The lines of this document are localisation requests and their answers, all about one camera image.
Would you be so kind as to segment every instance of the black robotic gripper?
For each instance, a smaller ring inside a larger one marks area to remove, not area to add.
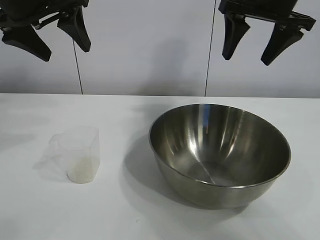
[[[249,30],[246,18],[273,22],[270,41],[261,57],[270,65],[285,49],[303,37],[301,29],[310,31],[316,20],[294,12],[298,0],[221,0],[219,11],[224,14],[225,39],[222,55],[230,60],[240,40]]]
[[[89,0],[0,0],[0,29],[5,44],[21,48],[49,61],[51,50],[35,29],[58,20],[57,27],[66,32],[84,51],[90,50],[82,7]],[[40,22],[50,14],[55,14]]]

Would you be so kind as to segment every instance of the bowl rim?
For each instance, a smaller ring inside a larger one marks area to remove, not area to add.
[[[174,111],[174,110],[177,110],[177,109],[180,109],[180,108],[184,108],[184,107],[190,107],[190,106],[205,106],[205,105],[210,105],[210,106],[220,106],[220,107],[227,107],[227,108],[231,108],[231,109],[235,109],[235,110],[240,110],[240,111],[243,111],[245,113],[248,113],[248,114],[251,114],[255,117],[258,117],[259,119],[263,120],[264,122],[266,122],[267,124],[269,124],[272,128],[274,128],[279,134],[280,136],[283,138],[287,148],[288,148],[288,151],[289,151],[289,156],[288,156],[288,160],[287,160],[287,163],[285,165],[285,167],[282,169],[282,171],[280,173],[278,173],[277,175],[273,176],[272,178],[268,179],[268,180],[265,180],[265,181],[262,181],[262,182],[258,182],[258,183],[255,183],[255,184],[250,184],[250,185],[219,185],[219,184],[214,184],[214,183],[210,183],[210,182],[207,182],[207,181],[202,181],[202,180],[199,180],[199,179],[196,179],[194,177],[190,177],[186,174],[183,174],[182,172],[178,171],[177,169],[171,167],[169,164],[167,164],[165,161],[163,161],[163,159],[158,155],[158,153],[156,152],[156,150],[154,149],[153,145],[152,145],[152,142],[151,142],[151,131],[155,125],[155,123],[161,118],[163,117],[164,115],[166,115],[167,113],[171,112],[171,111]],[[270,183],[274,180],[276,180],[277,178],[279,178],[289,167],[290,163],[291,163],[291,157],[292,157],[292,153],[291,153],[291,148],[290,148],[290,145],[289,145],[289,142],[288,140],[286,139],[286,137],[283,135],[283,133],[277,128],[275,127],[272,123],[268,122],[267,120],[265,120],[264,118],[252,113],[252,112],[249,112],[249,111],[246,111],[246,110],[243,110],[243,109],[240,109],[240,108],[237,108],[237,107],[233,107],[233,106],[228,106],[228,105],[222,105],[222,104],[214,104],[214,103],[195,103],[195,104],[187,104],[187,105],[181,105],[181,106],[177,106],[177,107],[174,107],[174,108],[171,108],[169,110],[167,110],[166,112],[162,113],[159,117],[157,117],[153,123],[151,124],[150,128],[149,128],[149,132],[148,132],[148,141],[149,141],[149,145],[154,153],[154,155],[156,156],[157,159],[159,159],[163,164],[165,164],[168,168],[170,168],[171,170],[175,171],[176,173],[178,173],[179,175],[185,177],[185,178],[188,178],[190,180],[193,180],[195,182],[198,182],[198,183],[202,183],[202,184],[206,184],[206,185],[209,185],[209,186],[213,186],[213,187],[218,187],[218,188],[229,188],[229,189],[244,189],[244,188],[253,188],[253,187],[257,187],[257,186],[261,186],[261,185],[264,185],[264,184],[267,184],[267,183]]]

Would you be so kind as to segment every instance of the measuring cup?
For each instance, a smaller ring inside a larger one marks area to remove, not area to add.
[[[49,141],[63,159],[67,177],[74,183],[91,182],[100,165],[99,130],[78,126],[54,135]]]

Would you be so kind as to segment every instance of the white table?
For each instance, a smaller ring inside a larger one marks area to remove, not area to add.
[[[151,123],[192,103],[255,113],[287,137],[288,170],[246,209],[190,206],[166,185]],[[100,132],[93,182],[68,181],[42,157],[52,135]],[[320,99],[0,94],[0,240],[316,240]]]

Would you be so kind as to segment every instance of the metal bowl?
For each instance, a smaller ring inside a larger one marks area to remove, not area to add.
[[[290,146],[272,124],[215,104],[174,108],[151,126],[158,166],[186,200],[210,209],[248,205],[289,166]]]

